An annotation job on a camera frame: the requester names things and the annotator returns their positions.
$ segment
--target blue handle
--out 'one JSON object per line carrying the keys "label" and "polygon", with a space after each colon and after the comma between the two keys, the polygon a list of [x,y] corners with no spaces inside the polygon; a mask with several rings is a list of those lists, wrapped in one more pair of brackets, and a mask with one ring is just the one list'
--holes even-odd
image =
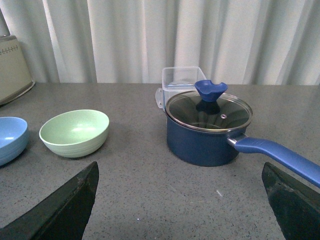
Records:
{"label": "blue handle", "polygon": [[220,84],[214,84],[211,80],[200,80],[194,84],[194,87],[198,91],[200,97],[205,102],[216,102],[217,99],[227,89],[227,84],[221,82]]}
{"label": "blue handle", "polygon": [[320,166],[274,141],[245,137],[231,145],[241,153],[265,154],[320,188]]}

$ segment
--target lid rim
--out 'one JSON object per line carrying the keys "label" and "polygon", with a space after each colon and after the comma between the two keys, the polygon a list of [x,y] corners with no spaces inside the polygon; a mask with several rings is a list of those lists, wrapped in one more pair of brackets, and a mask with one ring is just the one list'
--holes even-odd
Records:
{"label": "lid rim", "polygon": [[187,124],[187,123],[175,118],[172,115],[172,113],[170,112],[170,104],[177,96],[182,95],[182,94],[186,94],[186,93],[191,93],[191,92],[197,92],[197,91],[195,91],[195,90],[185,91],[185,92],[181,92],[177,95],[174,95],[171,98],[169,98],[169,100],[166,103],[166,107],[165,107],[165,114],[167,115],[167,117],[171,118],[174,122],[176,122],[177,124],[179,124],[183,127],[186,127],[188,129],[195,130],[198,132],[203,132],[203,133],[229,133],[229,132],[237,131],[240,129],[245,129],[252,121],[253,111],[252,111],[249,104],[247,104],[245,101],[241,100],[240,98],[238,98],[234,95],[231,95],[228,93],[223,93],[219,98],[222,98],[222,99],[228,100],[230,102],[239,104],[241,107],[243,107],[246,110],[246,112],[248,113],[248,120],[244,124],[242,124],[240,126],[232,127],[232,128],[222,128],[222,129],[202,128],[202,127],[197,127],[197,126]]}

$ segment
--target gray countertop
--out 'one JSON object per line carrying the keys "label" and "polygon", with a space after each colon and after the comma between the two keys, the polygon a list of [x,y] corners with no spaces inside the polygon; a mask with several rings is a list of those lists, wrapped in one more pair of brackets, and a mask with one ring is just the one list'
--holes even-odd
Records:
{"label": "gray countertop", "polygon": [[[166,143],[166,115],[157,107],[160,84],[37,83],[0,107],[0,117],[25,119],[30,140],[23,153],[0,167],[0,227],[33,208],[97,161],[99,184],[84,240],[284,239],[268,203],[261,173],[271,162],[240,153],[219,167],[188,164]],[[231,85],[253,121],[246,133],[273,140],[320,164],[320,87]],[[80,159],[52,153],[39,130],[50,118],[94,109],[110,118],[102,147]]]}

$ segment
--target saucepan handle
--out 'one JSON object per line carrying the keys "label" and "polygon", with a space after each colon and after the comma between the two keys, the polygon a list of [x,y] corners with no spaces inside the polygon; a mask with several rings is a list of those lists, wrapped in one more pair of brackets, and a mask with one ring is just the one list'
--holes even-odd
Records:
{"label": "saucepan handle", "polygon": [[265,154],[300,177],[320,188],[320,166],[274,141],[247,137],[228,138],[237,151],[246,154]]}

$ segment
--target pot lid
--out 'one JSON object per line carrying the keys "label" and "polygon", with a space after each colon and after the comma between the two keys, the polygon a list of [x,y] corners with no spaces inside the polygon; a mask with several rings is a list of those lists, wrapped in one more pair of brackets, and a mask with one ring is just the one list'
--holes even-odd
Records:
{"label": "pot lid", "polygon": [[203,100],[196,90],[171,97],[165,107],[167,116],[178,124],[209,133],[225,133],[247,127],[251,107],[236,96],[221,93],[217,100]]}

